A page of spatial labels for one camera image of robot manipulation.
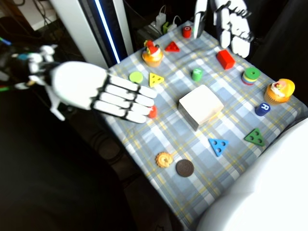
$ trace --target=blue light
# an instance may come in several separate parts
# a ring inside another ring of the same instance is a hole
[[[110,31],[109,31],[109,28],[108,28],[108,24],[106,22],[106,19],[105,19],[104,13],[103,13],[103,9],[102,9],[101,3],[100,3],[99,0],[94,0],[94,1],[95,1],[95,4],[96,4],[96,7],[98,9],[98,13],[100,14],[100,17],[101,17],[102,23],[104,25],[104,28],[106,30],[106,33],[107,33],[107,36],[108,36],[111,48],[112,48],[112,50],[114,52],[116,62],[119,64],[120,63],[120,59],[119,59],[119,56],[117,55],[115,44],[114,44],[114,42],[112,40]]]

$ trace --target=green triangle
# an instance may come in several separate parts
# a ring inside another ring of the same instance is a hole
[[[255,128],[252,132],[250,132],[244,138],[244,140],[251,142],[251,143],[254,143],[256,145],[262,146],[262,147],[265,145],[264,139],[263,139],[261,132],[258,128]]]

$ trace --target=triangle block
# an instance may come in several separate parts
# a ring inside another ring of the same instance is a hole
[[[164,82],[164,81],[165,81],[164,77],[161,77],[161,76],[154,74],[154,73],[150,73],[149,85],[150,85],[151,88],[154,87],[157,84]]]
[[[180,49],[178,48],[178,46],[176,45],[176,43],[172,41],[172,42],[165,48],[165,51],[179,52]]]
[[[229,143],[229,141],[217,139],[208,139],[208,141],[210,142],[216,156],[220,156]]]
[[[252,132],[250,132],[244,138],[244,140],[251,142],[251,143],[254,143],[256,145],[262,146],[262,147],[265,145],[264,139],[263,139],[261,132],[258,128],[255,128]]]

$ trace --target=tablecloth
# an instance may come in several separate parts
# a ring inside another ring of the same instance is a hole
[[[271,111],[259,117],[254,108],[264,102],[263,95],[273,82],[265,74],[253,86],[245,85],[240,77],[252,65],[233,55],[234,68],[224,70],[216,59],[221,47],[216,39],[203,32],[198,39],[181,35],[183,26],[155,41],[164,49],[171,41],[180,52],[164,52],[159,67],[148,67],[141,58],[142,51],[130,55],[110,72],[128,79],[133,71],[142,72],[142,85],[148,86],[149,73],[165,78],[156,87],[155,105],[158,116],[144,124],[135,124],[110,115],[102,116],[128,153],[141,168],[153,187],[179,218],[185,229],[194,230],[198,218],[268,147],[279,134],[296,119],[307,117],[307,107],[296,97],[288,103],[272,106]],[[194,82],[191,72],[204,70],[201,81]],[[178,102],[188,92],[201,84],[209,87],[224,104],[223,110],[209,123],[194,131],[177,110]],[[244,137],[259,128],[265,139],[260,147],[246,142]],[[209,138],[228,140],[220,157],[212,150]],[[174,162],[168,168],[159,168],[155,157],[160,152],[173,154]],[[177,174],[179,160],[188,159],[194,173],[187,178]]]

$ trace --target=blue cylinder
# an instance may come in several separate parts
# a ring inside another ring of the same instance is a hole
[[[270,106],[267,103],[261,103],[258,107],[255,109],[255,113],[258,116],[264,116],[267,112],[270,111]]]

